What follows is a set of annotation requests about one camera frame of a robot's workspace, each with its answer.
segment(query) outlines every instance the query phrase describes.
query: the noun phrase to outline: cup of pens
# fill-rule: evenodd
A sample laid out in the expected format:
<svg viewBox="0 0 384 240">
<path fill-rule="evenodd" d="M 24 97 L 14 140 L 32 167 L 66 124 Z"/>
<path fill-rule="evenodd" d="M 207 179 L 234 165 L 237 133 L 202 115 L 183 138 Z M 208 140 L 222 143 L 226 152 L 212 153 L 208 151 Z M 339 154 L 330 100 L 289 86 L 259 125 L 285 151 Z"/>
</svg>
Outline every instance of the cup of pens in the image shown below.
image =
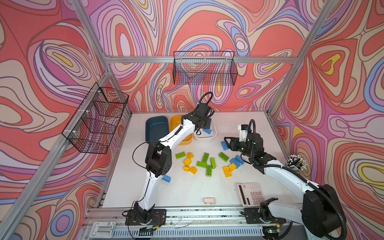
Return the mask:
<svg viewBox="0 0 384 240">
<path fill-rule="evenodd" d="M 300 155 L 289 156 L 285 164 L 287 167 L 296 172 L 307 169 L 307 161 Z"/>
</svg>

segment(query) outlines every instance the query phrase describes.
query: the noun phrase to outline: white table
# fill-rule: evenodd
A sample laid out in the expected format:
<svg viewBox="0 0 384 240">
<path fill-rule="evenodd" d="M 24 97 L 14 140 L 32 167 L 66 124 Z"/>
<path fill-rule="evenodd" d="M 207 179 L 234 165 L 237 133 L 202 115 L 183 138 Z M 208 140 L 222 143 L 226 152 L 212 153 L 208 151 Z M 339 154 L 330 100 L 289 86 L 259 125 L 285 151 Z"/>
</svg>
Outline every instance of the white table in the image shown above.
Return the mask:
<svg viewBox="0 0 384 240">
<path fill-rule="evenodd" d="M 107 190 L 103 203 L 104 208 L 130 207 L 133 201 L 139 199 L 145 183 L 146 170 L 132 161 L 132 152 L 140 143 L 145 141 L 145 122 L 148 118 L 166 116 L 169 121 L 174 115 L 180 115 L 180 113 L 133 114 Z M 256 132 L 264 140 L 265 151 L 281 162 L 285 162 L 284 155 L 264 112 L 215 113 L 212 119 L 216 125 L 217 135 L 211 142 L 202 144 L 192 140 L 191 144 L 178 146 L 172 153 L 172 167 L 167 173 L 171 177 L 171 182 L 160 180 L 155 200 L 156 207 L 204 206 L 203 199 L 206 197 L 214 197 L 216 205 L 220 206 L 241 205 L 236 189 L 238 182 L 260 183 L 265 199 L 277 197 L 285 202 L 299 202 L 299 199 L 287 188 L 273 178 L 263 175 L 247 163 L 239 169 L 235 169 L 232 172 L 232 177 L 226 178 L 224 175 L 223 167 L 230 163 L 229 160 L 224 162 L 218 157 L 218 154 L 224 152 L 231 159 L 240 153 L 231 150 L 223 151 L 220 142 L 223 141 L 224 137 L 238 137 L 237 126 L 248 124 L 250 119 L 254 119 L 256 122 Z M 143 144 L 134 155 L 136 162 L 142 166 L 145 166 L 144 159 L 147 148 L 148 144 Z M 209 157 L 214 157 L 216 169 L 212 170 L 212 177 L 205 176 L 206 170 L 201 167 L 196 167 L 198 172 L 195 175 L 184 172 L 183 162 L 186 157 L 181 159 L 175 157 L 176 153 L 183 151 L 186 154 L 188 152 L 194 154 L 191 166 L 196 166 L 196 162 L 202 160 L 205 152 L 210 154 Z"/>
</svg>

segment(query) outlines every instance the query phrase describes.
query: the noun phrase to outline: yellow bin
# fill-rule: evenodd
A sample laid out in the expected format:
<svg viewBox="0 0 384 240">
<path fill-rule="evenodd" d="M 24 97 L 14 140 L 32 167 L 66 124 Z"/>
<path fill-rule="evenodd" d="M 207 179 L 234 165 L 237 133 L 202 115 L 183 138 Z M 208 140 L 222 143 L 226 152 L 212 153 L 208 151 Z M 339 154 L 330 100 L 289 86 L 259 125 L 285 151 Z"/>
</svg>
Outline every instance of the yellow bin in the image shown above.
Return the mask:
<svg viewBox="0 0 384 240">
<path fill-rule="evenodd" d="M 173 116 L 170 119 L 169 131 L 171 132 L 181 123 L 181 115 Z M 192 142 L 192 134 L 188 135 L 179 145 L 188 145 Z"/>
</svg>

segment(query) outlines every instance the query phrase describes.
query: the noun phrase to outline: black wire mesh basket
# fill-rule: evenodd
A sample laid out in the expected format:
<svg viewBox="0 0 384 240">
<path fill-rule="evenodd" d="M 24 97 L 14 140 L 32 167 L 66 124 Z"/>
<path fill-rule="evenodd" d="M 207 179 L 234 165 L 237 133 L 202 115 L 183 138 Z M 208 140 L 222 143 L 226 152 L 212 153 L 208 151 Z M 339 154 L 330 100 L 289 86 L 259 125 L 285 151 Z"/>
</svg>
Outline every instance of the black wire mesh basket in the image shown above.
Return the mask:
<svg viewBox="0 0 384 240">
<path fill-rule="evenodd" d="M 106 154 L 128 98 L 114 88 L 99 87 L 69 135 L 63 135 L 79 152 Z"/>
<path fill-rule="evenodd" d="M 174 51 L 175 85 L 235 85 L 233 51 Z"/>
</svg>

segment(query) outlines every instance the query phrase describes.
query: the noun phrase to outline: yellow connector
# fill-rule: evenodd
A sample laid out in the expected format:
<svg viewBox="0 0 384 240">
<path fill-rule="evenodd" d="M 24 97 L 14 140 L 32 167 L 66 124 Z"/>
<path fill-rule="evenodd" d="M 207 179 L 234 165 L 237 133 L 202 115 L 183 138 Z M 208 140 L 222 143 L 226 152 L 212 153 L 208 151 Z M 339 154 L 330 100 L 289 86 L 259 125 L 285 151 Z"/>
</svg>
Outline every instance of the yellow connector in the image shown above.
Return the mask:
<svg viewBox="0 0 384 240">
<path fill-rule="evenodd" d="M 185 165 L 185 166 L 189 166 L 191 163 L 192 163 L 192 160 L 190 160 L 189 158 L 187 158 L 187 159 L 184 161 L 184 165 Z"/>
<path fill-rule="evenodd" d="M 236 165 L 234 163 L 232 163 L 231 165 L 228 166 L 229 167 L 229 170 L 231 172 L 233 172 L 235 169 L 236 169 Z"/>
<path fill-rule="evenodd" d="M 189 171 L 190 171 L 191 173 L 193 173 L 193 174 L 196 174 L 196 173 L 197 173 L 197 169 L 196 169 L 195 167 L 191 167 L 191 168 L 189 169 Z"/>
<path fill-rule="evenodd" d="M 189 153 L 187 154 L 187 158 L 189 158 L 189 159 L 193 158 L 193 153 L 189 152 Z"/>
<path fill-rule="evenodd" d="M 229 169 L 229 167 L 223 167 L 223 170 L 226 177 L 232 177 L 231 170 Z"/>
</svg>

